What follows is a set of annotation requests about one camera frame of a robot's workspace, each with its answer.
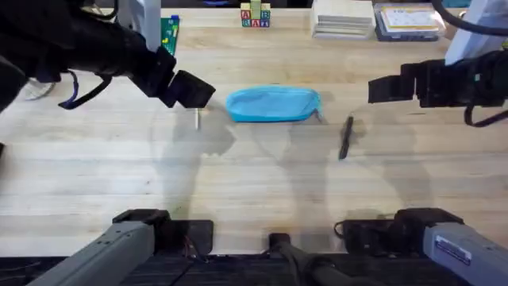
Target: white stick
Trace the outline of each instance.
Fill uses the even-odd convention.
[[[195,110],[195,120],[194,120],[194,123],[195,123],[195,128],[196,130],[199,130],[199,126],[200,126],[200,122],[199,120],[201,119],[201,114],[200,114],[200,109],[199,108],[196,108]]]

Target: stack of blocks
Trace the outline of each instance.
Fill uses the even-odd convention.
[[[240,15],[244,27],[270,27],[270,3],[261,3],[261,0],[241,3]]]

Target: gray robot arm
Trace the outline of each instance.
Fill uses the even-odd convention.
[[[153,226],[143,222],[117,222],[29,286],[117,285],[153,255],[154,245]]]
[[[508,250],[456,222],[425,228],[423,251],[472,285],[508,284]]]

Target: blue cable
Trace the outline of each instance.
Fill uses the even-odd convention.
[[[72,84],[74,86],[74,92],[72,93],[72,96],[66,102],[61,103],[61,105],[63,105],[63,106],[67,106],[70,103],[74,102],[76,100],[76,98],[78,97],[78,92],[79,92],[78,76],[73,71],[70,71],[70,70],[66,70],[65,72],[71,74],[71,76],[72,76],[72,80],[73,80]]]

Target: blue pencil case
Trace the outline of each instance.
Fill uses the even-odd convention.
[[[321,96],[302,87],[268,85],[233,92],[226,109],[235,122],[291,122],[321,113]]]

